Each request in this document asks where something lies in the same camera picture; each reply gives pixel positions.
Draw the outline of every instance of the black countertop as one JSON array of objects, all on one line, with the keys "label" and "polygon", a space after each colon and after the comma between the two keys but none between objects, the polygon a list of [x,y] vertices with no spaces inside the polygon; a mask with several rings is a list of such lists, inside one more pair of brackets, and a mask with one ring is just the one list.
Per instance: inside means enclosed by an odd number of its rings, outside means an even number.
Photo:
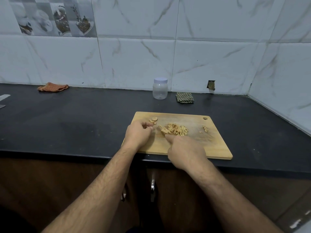
[{"label": "black countertop", "polygon": [[[105,162],[119,149],[136,111],[210,116],[233,154],[211,161],[224,172],[311,179],[311,137],[246,96],[175,93],[156,100],[150,91],[69,88],[38,92],[37,86],[0,84],[2,157]],[[172,167],[164,155],[137,154],[135,161]]]}]

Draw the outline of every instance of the pile of chopped ginger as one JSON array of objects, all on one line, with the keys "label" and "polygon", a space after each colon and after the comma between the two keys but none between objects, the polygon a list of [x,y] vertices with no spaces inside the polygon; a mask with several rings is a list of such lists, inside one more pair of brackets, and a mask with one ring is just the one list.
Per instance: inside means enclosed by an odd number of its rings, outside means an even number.
[{"label": "pile of chopped ginger", "polygon": [[169,123],[166,127],[159,125],[159,128],[164,134],[174,134],[177,136],[187,136],[188,134],[188,129],[183,125],[179,126],[175,123]]}]

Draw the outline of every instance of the forearm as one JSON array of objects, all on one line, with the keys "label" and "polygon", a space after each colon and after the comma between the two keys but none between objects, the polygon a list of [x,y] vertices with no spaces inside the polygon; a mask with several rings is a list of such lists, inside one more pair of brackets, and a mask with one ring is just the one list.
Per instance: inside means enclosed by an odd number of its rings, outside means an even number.
[{"label": "forearm", "polygon": [[121,148],[88,188],[43,232],[107,232],[135,149]]},{"label": "forearm", "polygon": [[208,196],[227,233],[282,232],[208,160],[188,173]]}]

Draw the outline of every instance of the green checkered cloth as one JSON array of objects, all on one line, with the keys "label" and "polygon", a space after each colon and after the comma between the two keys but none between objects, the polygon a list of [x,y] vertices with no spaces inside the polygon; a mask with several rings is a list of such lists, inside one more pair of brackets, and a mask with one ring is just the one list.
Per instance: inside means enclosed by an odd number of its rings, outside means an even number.
[{"label": "green checkered cloth", "polygon": [[177,102],[182,104],[193,103],[193,97],[190,92],[177,92],[176,94]]}]

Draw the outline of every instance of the transparent jar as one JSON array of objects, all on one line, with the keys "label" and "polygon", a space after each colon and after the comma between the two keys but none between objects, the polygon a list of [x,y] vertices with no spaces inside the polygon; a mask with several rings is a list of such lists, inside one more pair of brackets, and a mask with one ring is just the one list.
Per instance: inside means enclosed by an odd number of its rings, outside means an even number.
[{"label": "transparent jar", "polygon": [[163,100],[167,97],[167,78],[155,78],[153,84],[152,94],[158,100]]}]

